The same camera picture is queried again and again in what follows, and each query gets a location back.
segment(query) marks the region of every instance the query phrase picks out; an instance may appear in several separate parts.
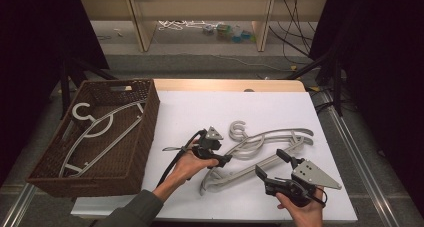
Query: gray sleeve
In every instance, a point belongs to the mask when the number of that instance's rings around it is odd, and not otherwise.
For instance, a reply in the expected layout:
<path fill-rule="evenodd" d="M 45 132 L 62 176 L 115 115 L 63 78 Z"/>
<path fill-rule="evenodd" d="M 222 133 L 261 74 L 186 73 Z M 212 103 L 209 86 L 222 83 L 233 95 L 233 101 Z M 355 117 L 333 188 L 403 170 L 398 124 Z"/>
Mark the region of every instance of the gray sleeve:
<path fill-rule="evenodd" d="M 96 226 L 149 226 L 163 207 L 152 192 L 142 190 L 125 207 L 114 210 Z"/>

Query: person's right hand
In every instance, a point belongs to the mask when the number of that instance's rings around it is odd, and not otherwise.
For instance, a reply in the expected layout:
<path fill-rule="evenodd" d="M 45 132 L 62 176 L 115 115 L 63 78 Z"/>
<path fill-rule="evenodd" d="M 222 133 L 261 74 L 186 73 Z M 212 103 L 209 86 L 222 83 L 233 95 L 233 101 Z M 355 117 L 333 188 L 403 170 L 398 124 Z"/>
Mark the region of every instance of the person's right hand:
<path fill-rule="evenodd" d="M 323 191 L 317 189 L 315 197 L 322 200 Z M 298 227 L 322 226 L 322 205 L 314 200 L 304 207 L 297 207 L 290 199 L 282 193 L 275 195 L 281 204 L 278 209 L 287 209 Z"/>

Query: white table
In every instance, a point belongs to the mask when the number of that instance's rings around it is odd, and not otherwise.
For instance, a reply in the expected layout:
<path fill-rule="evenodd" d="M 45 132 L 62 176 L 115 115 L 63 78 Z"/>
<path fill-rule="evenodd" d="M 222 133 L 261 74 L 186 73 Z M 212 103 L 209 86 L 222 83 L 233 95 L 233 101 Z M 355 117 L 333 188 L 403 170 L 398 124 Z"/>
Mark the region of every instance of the white table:
<path fill-rule="evenodd" d="M 307 128 L 314 132 L 313 146 L 305 149 L 297 158 L 310 159 L 327 174 L 343 185 L 333 156 L 318 121 L 310 96 L 306 92 L 237 92 L 237 91 L 161 91 L 162 80 L 155 80 L 161 100 L 155 140 L 146 165 L 146 174 L 142 188 L 153 190 L 163 171 L 176 152 L 163 152 L 170 146 L 180 147 L 198 130 L 209 126 L 224 136 L 222 147 L 217 154 L 224 154 L 236 142 L 228 136 L 231 122 L 246 122 L 248 135 L 283 128 Z M 199 80 L 187 80 L 195 87 Z M 229 80 L 231 86 L 237 82 L 243 86 L 249 82 Z M 255 81 L 250 83 L 255 89 Z M 275 153 L 277 148 L 285 148 L 286 143 L 269 144 L 253 160 L 232 159 L 221 171 L 236 172 L 244 167 Z M 290 178 L 291 166 L 283 161 L 264 169 L 269 178 Z M 253 173 L 243 177 L 218 191 L 199 194 L 200 183 L 207 170 L 199 172 L 190 181 L 181 186 L 165 203 L 157 216 L 158 220 L 199 221 L 199 222 L 280 222 L 290 220 L 286 210 L 276 208 L 275 197 L 265 194 L 263 182 Z M 324 209 L 325 221 L 353 222 L 357 220 L 346 189 L 326 188 L 327 207 Z M 71 214 L 83 218 L 104 218 L 115 208 L 128 203 L 133 196 L 114 196 L 96 198 L 78 198 Z"/>

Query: table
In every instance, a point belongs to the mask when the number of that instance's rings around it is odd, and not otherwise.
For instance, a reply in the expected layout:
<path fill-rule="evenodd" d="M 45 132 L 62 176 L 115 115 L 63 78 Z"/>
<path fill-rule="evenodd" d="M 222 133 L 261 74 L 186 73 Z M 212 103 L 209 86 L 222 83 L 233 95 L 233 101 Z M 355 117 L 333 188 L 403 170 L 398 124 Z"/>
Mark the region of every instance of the table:
<path fill-rule="evenodd" d="M 199 129 L 213 125 L 224 140 L 217 152 L 224 154 L 234 145 L 228 137 L 229 120 L 246 122 L 246 132 L 279 128 L 308 128 L 314 132 L 313 146 L 306 146 L 297 158 L 309 158 L 343 185 L 309 94 L 299 81 L 281 80 L 169 80 L 155 79 L 161 106 L 142 188 L 152 190 L 176 153 L 162 148 L 184 145 Z M 256 92 L 242 92 L 248 89 Z M 275 153 L 270 146 L 248 162 L 231 160 L 222 171 L 240 170 Z M 265 169 L 269 176 L 286 175 L 291 166 L 281 161 Z M 274 197 L 265 195 L 263 183 L 255 176 L 243 177 L 217 192 L 201 196 L 199 186 L 207 170 L 202 170 L 180 187 L 157 216 L 165 221 L 197 222 L 280 222 L 290 220 L 287 211 L 276 208 Z M 326 189 L 329 196 L 325 221 L 357 220 L 346 189 Z M 124 206 L 133 196 L 78 198 L 71 214 L 82 218 L 104 218 Z"/>

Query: basket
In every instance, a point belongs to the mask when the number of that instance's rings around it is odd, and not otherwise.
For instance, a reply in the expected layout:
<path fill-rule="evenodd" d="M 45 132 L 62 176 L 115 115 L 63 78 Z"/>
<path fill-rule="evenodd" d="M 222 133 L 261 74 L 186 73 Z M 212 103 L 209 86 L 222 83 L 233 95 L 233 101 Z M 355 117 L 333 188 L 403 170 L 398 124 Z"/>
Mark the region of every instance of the basket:
<path fill-rule="evenodd" d="M 136 101 L 143 101 L 140 104 L 142 111 L 137 105 L 132 105 L 116 112 L 109 128 L 110 115 L 94 127 L 92 119 L 81 118 L 91 115 L 99 120 L 111 111 Z M 80 103 L 87 103 L 89 107 L 75 108 L 76 116 L 72 110 Z M 27 182 L 54 197 L 139 193 L 153 142 L 159 104 L 152 79 L 84 81 Z M 90 135 L 106 131 L 79 141 L 89 128 Z M 72 177 L 77 173 L 75 169 L 69 166 L 63 168 L 68 158 L 68 165 L 83 169 L 111 145 L 113 147 L 79 177 Z"/>

